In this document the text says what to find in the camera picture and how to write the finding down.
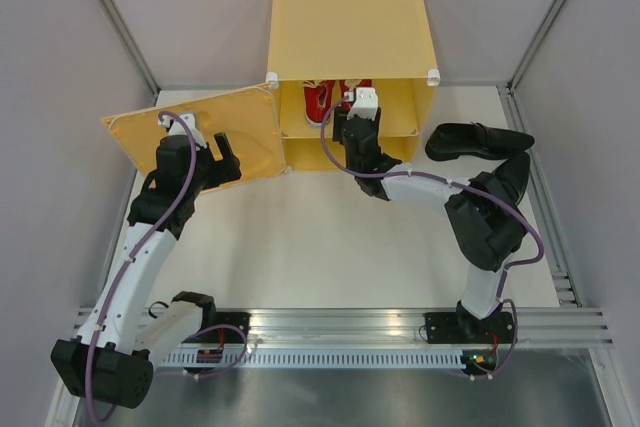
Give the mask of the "red canvas sneaker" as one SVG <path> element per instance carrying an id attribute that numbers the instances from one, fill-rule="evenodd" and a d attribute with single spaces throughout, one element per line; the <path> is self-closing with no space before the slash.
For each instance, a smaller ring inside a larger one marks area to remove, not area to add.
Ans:
<path id="1" fill-rule="evenodd" d="M 362 89 L 373 87 L 371 79 L 346 79 L 339 81 L 339 88 L 343 102 L 341 107 L 350 110 L 353 105 L 369 107 L 372 100 L 367 93 L 362 93 Z"/>
<path id="2" fill-rule="evenodd" d="M 314 128 L 319 128 L 332 105 L 334 80 L 305 80 L 301 82 L 305 102 L 305 118 Z"/>

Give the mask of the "yellow cabinet door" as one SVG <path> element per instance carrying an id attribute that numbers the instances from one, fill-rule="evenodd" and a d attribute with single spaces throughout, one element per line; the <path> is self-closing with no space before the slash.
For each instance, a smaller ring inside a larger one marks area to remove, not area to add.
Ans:
<path id="1" fill-rule="evenodd" d="M 214 136 L 226 135 L 240 162 L 238 185 L 272 178 L 286 170 L 275 99 L 265 84 L 235 90 L 169 90 L 159 94 L 153 107 L 101 119 L 141 175 L 156 168 L 156 149 L 168 135 L 158 114 L 169 110 L 191 113 L 216 160 L 222 152 Z"/>

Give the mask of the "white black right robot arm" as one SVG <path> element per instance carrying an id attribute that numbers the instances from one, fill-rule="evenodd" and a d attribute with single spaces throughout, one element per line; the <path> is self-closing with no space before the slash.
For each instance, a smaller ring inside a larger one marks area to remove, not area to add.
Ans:
<path id="1" fill-rule="evenodd" d="M 428 339 L 442 343 L 454 337 L 472 343 L 491 337 L 516 338 L 516 315 L 503 312 L 500 295 L 511 255 L 534 228 L 520 212 L 529 179 L 532 137 L 480 124 L 442 124 L 426 144 L 427 156 L 451 161 L 471 155 L 497 160 L 492 172 L 453 181 L 408 165 L 384 153 L 378 142 L 381 112 L 372 117 L 350 115 L 342 106 L 333 112 L 332 138 L 345 150 L 341 170 L 353 175 L 361 190 L 383 201 L 418 203 L 447 216 L 458 247 L 469 263 L 465 291 L 444 331 L 427 326 Z"/>

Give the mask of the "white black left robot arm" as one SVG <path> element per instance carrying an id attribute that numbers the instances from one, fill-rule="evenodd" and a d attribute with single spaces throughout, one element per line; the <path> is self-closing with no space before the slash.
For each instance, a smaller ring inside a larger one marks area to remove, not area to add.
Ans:
<path id="1" fill-rule="evenodd" d="M 206 343 L 218 331 L 211 296 L 182 291 L 147 327 L 139 326 L 156 278 L 204 190 L 237 181 L 240 161 L 217 133 L 215 159 L 197 134 L 171 134 L 156 149 L 156 167 L 131 203 L 119 267 L 93 311 L 70 340 L 59 339 L 51 361 L 70 394 L 133 409 L 149 391 L 155 370 L 183 341 Z"/>

